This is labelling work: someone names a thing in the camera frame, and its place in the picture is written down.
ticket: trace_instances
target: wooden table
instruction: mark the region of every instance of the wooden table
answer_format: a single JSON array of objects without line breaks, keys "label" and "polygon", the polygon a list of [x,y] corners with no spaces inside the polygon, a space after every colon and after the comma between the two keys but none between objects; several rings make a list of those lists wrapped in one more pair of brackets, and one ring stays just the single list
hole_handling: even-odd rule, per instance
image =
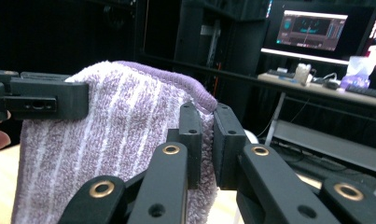
[{"label": "wooden table", "polygon": [[19,156],[19,145],[0,150],[0,224],[10,223],[17,185]]}]

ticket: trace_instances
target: dark background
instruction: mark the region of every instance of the dark background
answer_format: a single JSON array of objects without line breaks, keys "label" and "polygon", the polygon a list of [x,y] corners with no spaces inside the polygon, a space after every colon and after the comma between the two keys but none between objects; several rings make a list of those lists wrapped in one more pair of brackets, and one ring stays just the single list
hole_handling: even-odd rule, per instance
[{"label": "dark background", "polygon": [[[341,4],[376,6],[375,0],[313,2],[333,4],[335,7]],[[182,10],[181,2],[175,0],[151,0],[149,4],[147,1],[137,1],[132,7],[129,7],[130,2],[120,3],[120,1],[0,1],[0,69],[73,75],[86,66],[105,60],[147,63],[140,57],[143,52],[169,60],[177,59],[206,66],[204,60],[206,55],[203,52],[208,50],[208,44],[205,44],[208,39],[187,34],[191,34],[192,30],[199,32],[201,24],[211,25],[214,20],[221,19],[223,30],[229,33],[219,39],[217,60],[211,65],[213,68],[218,68],[222,64],[221,69],[225,71],[254,76],[270,68],[276,69],[279,66],[293,68],[297,63],[311,63],[318,70],[318,76],[332,72],[345,74],[346,66],[291,60],[259,53],[255,54],[254,66],[246,66],[251,69],[249,72],[246,72],[246,69],[239,70],[242,61],[232,62],[230,55],[244,55],[246,52],[233,52],[237,47],[232,44],[231,34],[236,34],[236,31],[245,28],[236,21],[256,21],[265,18],[268,1],[213,0],[205,3],[213,8],[204,11],[200,9],[202,18],[187,17],[189,20],[184,21],[184,17],[180,14],[182,12],[188,14],[189,11]],[[104,14],[105,5],[112,6],[112,13]],[[183,31],[179,24],[187,24],[189,29]],[[196,51],[186,53],[184,43],[187,42],[197,44],[197,48],[190,46],[190,49]],[[206,74],[190,73],[161,63],[147,64],[186,73],[201,81],[209,91],[213,91],[214,80]],[[376,79],[376,70],[371,78]],[[234,99],[239,100],[231,102],[234,104],[231,107],[236,109],[243,126],[259,138],[265,136],[279,93],[251,87],[243,82],[233,84],[237,89],[244,89],[243,93],[236,91],[236,88],[230,91],[228,87],[232,85],[228,83],[220,80],[216,97],[220,102],[227,102],[228,99],[222,98],[224,97],[222,95],[235,93],[238,98]],[[369,113],[365,116],[376,118],[376,114]],[[355,119],[294,102],[286,104],[281,117],[376,147],[376,122],[370,120]],[[9,133],[13,145],[19,143],[20,121],[14,119],[7,121],[0,125],[0,129]]]}]

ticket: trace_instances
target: lavender cloth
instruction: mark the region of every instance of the lavender cloth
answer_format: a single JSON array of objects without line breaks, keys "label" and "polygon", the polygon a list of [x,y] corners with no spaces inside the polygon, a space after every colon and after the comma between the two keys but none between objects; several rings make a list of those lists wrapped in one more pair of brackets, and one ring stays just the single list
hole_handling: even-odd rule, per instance
[{"label": "lavender cloth", "polygon": [[195,79],[128,62],[103,62],[67,81],[90,86],[82,120],[25,120],[12,223],[56,223],[88,180],[124,181],[144,171],[179,106],[192,102],[202,118],[202,183],[188,191],[188,223],[205,223],[216,196],[211,145],[214,99]]}]

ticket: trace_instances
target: wire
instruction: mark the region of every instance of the wire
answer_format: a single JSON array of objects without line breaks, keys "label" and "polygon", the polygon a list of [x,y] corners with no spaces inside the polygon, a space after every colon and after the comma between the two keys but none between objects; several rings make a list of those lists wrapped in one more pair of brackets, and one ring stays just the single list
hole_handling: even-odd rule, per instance
[{"label": "wire", "polygon": [[[218,63],[217,70],[220,71],[221,68],[222,68],[222,63]],[[215,86],[214,86],[214,92],[213,92],[214,97],[216,96],[217,82],[218,82],[218,77],[215,77]]]},{"label": "wire", "polygon": [[311,72],[313,72],[313,77],[315,77],[316,76],[316,69],[312,68]]},{"label": "wire", "polygon": [[328,77],[333,77],[333,79],[337,79],[337,73],[330,73],[323,77],[323,79],[327,79]]},{"label": "wire", "polygon": [[284,159],[284,161],[288,163],[296,163],[296,162],[304,160],[304,158],[306,157],[303,153],[303,150],[300,147],[292,147],[282,142],[274,142],[274,143],[277,144],[279,147],[281,147],[280,149],[283,151],[284,154],[292,156],[292,157],[299,156],[295,160]]},{"label": "wire", "polygon": [[269,128],[270,124],[272,123],[272,120],[274,119],[274,115],[275,115],[275,110],[274,110],[274,113],[272,113],[272,118],[270,119],[269,123],[266,125],[266,127],[263,129],[263,131],[260,134],[258,134],[258,138],[261,135],[263,135],[266,132],[266,130]]},{"label": "wire", "polygon": [[306,101],[306,103],[304,103],[304,105],[301,107],[300,111],[295,115],[295,117],[293,117],[292,120],[289,121],[290,123],[293,123],[293,121],[295,120],[295,118],[298,117],[298,115],[301,113],[301,111],[303,110],[303,108],[309,103],[309,101],[310,101],[310,99],[308,99],[308,100]]}]

